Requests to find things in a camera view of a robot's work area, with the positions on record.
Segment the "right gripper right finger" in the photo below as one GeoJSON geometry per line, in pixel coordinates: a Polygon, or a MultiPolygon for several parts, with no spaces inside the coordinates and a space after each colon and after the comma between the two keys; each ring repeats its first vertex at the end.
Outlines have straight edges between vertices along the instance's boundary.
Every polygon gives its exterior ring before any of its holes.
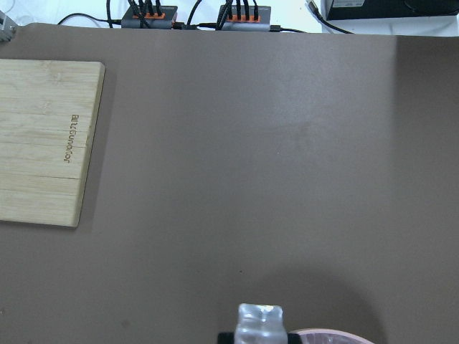
{"type": "Polygon", "coordinates": [[[301,336],[297,333],[288,333],[288,344],[301,344],[301,336]]]}

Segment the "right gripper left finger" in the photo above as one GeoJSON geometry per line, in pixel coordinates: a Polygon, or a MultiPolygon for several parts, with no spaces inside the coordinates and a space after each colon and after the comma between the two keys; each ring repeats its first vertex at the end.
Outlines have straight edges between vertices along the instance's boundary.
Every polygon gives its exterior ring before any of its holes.
{"type": "Polygon", "coordinates": [[[221,332],[217,335],[217,344],[234,344],[235,334],[233,332],[221,332]]]}

